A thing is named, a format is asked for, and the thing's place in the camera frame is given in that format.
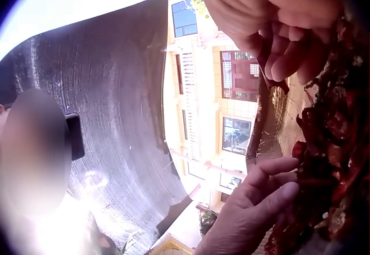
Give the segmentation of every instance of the fingernail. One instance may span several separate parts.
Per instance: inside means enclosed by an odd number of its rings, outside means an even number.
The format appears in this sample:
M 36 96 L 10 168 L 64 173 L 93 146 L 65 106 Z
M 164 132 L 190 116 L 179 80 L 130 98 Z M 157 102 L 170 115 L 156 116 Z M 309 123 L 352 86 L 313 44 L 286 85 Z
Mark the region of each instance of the fingernail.
M 288 182 L 283 186 L 283 197 L 294 199 L 299 192 L 299 185 L 296 182 Z

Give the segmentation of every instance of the dried red chili pepper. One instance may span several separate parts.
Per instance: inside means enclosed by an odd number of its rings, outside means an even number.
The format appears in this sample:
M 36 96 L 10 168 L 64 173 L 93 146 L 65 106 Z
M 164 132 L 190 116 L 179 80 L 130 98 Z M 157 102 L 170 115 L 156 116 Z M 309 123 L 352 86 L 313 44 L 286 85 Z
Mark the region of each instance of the dried red chili pepper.
M 305 86 L 317 85 L 318 93 L 296 118 L 306 140 L 292 149 L 300 161 L 296 222 L 274 226 L 266 255 L 292 254 L 314 227 L 335 238 L 351 226 L 348 196 L 369 178 L 369 42 L 364 38 L 355 25 L 340 19 L 325 71 Z

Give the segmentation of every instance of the finger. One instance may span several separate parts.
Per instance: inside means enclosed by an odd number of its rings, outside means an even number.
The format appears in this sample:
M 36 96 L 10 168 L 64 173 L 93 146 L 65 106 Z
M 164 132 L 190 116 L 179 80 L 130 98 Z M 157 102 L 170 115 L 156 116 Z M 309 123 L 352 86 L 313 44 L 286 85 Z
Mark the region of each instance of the finger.
M 272 194 L 274 191 L 280 188 L 282 185 L 288 182 L 296 182 L 296 181 L 297 181 L 297 174 L 295 172 L 279 173 L 277 175 L 270 176 L 264 189 L 258 190 L 257 188 L 253 188 L 250 191 L 246 192 L 246 194 L 247 194 L 247 197 L 250 199 L 250 201 L 254 205 L 256 205 L 262 199 L 266 198 L 266 196 Z
M 281 157 L 258 163 L 252 168 L 241 185 L 251 185 L 260 188 L 266 185 L 271 175 L 289 172 L 298 167 L 298 160 L 290 157 Z
M 265 39 L 265 40 L 270 40 L 273 38 L 274 33 L 272 29 L 272 24 L 271 22 L 267 22 L 263 24 L 262 28 L 258 31 L 258 33 Z
M 295 222 L 294 217 L 294 210 L 293 210 L 293 204 L 289 205 L 287 209 L 285 210 L 285 219 L 289 224 L 292 224 Z
M 294 74 L 302 64 L 306 51 L 305 44 L 298 41 L 290 42 L 284 55 L 280 56 L 272 65 L 272 78 L 280 82 Z
M 232 36 L 231 39 L 235 45 L 243 52 L 248 52 L 254 57 L 258 57 L 263 47 L 263 37 L 258 33 L 254 33 L 245 38 Z
M 270 176 L 267 182 L 265 196 L 263 196 L 262 198 L 265 198 L 269 194 L 273 193 L 278 188 L 280 188 L 282 185 L 288 182 L 296 182 L 296 181 L 297 181 L 297 173 L 295 172 L 285 172 L 285 173 L 279 173 L 274 176 Z
M 298 81 L 304 85 L 318 76 L 328 60 L 330 47 L 320 40 L 310 42 L 306 57 L 297 71 Z
M 286 9 L 279 9 L 277 15 L 281 23 L 303 29 L 329 28 L 335 21 L 335 19 L 328 17 L 314 17 L 304 12 L 289 11 Z
M 289 26 L 289 40 L 302 41 L 306 38 L 307 31 L 302 28 Z
M 286 24 L 275 21 L 272 23 L 272 31 L 275 35 L 289 38 L 289 26 Z
M 255 221 L 263 225 L 275 219 L 279 213 L 291 205 L 298 193 L 297 183 L 289 182 L 283 185 L 254 207 Z
M 272 41 L 272 47 L 271 47 L 271 54 L 269 55 L 269 58 L 267 59 L 266 66 L 264 68 L 264 72 L 267 78 L 272 80 L 272 74 L 271 74 L 271 68 L 274 65 L 275 61 L 282 56 L 286 49 L 289 46 L 289 39 L 286 37 L 279 36 L 277 34 L 274 34 L 273 41 Z

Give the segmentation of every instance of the tree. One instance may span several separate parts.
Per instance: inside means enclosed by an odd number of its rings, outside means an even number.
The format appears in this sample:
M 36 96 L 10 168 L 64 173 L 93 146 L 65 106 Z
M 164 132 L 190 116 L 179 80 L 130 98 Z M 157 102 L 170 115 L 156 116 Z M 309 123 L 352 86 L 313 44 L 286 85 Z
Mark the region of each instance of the tree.
M 188 9 L 192 8 L 196 13 L 199 13 L 199 15 L 209 18 L 209 13 L 203 0 L 191 0 L 190 4 L 191 6 L 188 7 Z

